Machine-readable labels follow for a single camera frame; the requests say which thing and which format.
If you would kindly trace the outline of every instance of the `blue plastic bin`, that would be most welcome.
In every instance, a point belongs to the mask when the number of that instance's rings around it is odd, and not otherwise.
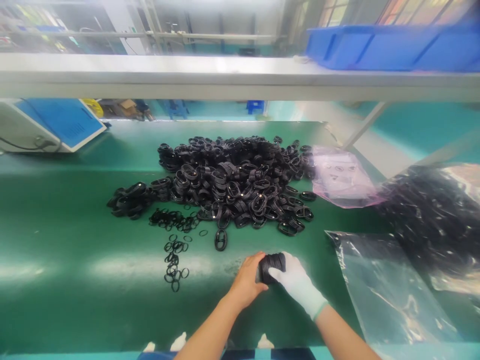
[[[333,70],[477,72],[480,27],[336,26],[308,30],[306,55]]]

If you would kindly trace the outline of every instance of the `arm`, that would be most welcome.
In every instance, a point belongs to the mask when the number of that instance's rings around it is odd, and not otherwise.
[[[255,283],[255,275],[264,252],[245,259],[229,292],[220,300],[215,310],[186,342],[174,360],[220,359],[230,331],[240,312],[268,286]]]
[[[285,255],[285,272],[272,267],[268,272],[310,315],[333,358],[335,360],[380,360],[380,357],[315,288],[299,259],[288,252],[283,254]]]

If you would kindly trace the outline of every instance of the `blue stool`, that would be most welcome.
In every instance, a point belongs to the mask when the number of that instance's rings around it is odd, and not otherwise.
[[[168,110],[170,119],[173,120],[174,116],[181,116],[184,119],[187,118],[187,113],[189,110],[185,106],[185,102],[183,100],[164,100],[163,103]]]
[[[248,114],[251,115],[254,113],[255,109],[260,109],[263,113],[265,107],[265,101],[263,100],[248,100],[246,102],[246,108],[248,109]]]

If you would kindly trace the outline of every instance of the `bare hand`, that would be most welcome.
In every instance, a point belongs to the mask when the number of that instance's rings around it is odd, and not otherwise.
[[[238,270],[238,274],[236,275],[226,297],[235,303],[239,307],[239,310],[245,309],[261,292],[269,289],[264,283],[255,282],[259,262],[264,257],[265,253],[263,251],[257,252],[253,256],[249,256],[245,259]]]

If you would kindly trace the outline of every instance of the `yellow spool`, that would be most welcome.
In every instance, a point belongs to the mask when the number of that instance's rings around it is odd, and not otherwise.
[[[96,115],[97,118],[104,117],[104,110],[100,106],[97,100],[95,99],[82,99],[82,101],[87,105],[93,113]]]

